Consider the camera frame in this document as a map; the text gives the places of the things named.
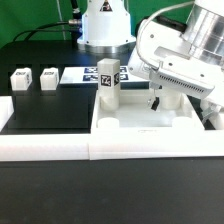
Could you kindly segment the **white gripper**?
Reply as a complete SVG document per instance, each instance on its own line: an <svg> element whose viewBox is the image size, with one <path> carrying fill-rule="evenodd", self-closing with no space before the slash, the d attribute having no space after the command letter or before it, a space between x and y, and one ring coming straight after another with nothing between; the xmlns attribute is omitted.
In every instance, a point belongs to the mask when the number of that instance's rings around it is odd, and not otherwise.
<svg viewBox="0 0 224 224"><path fill-rule="evenodd" d="M181 37L179 31L153 21L149 24L143 21L128 62L129 72L151 81L149 75L152 65L168 56L196 59L188 54L189 50L190 43ZM204 100L224 107L224 72L218 65L206 64L209 66L209 80L215 84L215 88ZM156 90L149 89L148 107L156 111L159 103Z"/></svg>

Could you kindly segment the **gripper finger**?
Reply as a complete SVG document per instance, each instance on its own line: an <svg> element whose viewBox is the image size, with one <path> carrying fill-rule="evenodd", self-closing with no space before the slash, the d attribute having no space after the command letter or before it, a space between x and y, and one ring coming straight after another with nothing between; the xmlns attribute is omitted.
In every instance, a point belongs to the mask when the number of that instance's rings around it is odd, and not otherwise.
<svg viewBox="0 0 224 224"><path fill-rule="evenodd" d="M202 109L203 120L206 121L214 115L217 115L220 111L220 106L205 100L202 100L200 103Z"/></svg>

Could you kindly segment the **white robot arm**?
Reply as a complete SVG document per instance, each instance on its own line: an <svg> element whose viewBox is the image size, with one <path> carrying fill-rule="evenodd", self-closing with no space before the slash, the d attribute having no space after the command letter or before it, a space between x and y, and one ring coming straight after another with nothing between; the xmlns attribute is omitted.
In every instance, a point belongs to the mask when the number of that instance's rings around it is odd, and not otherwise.
<svg viewBox="0 0 224 224"><path fill-rule="evenodd" d="M144 19L131 34L123 0L88 0L82 50L105 53L133 45L129 71L205 100L205 119L224 108L224 0L191 0Z"/></svg>

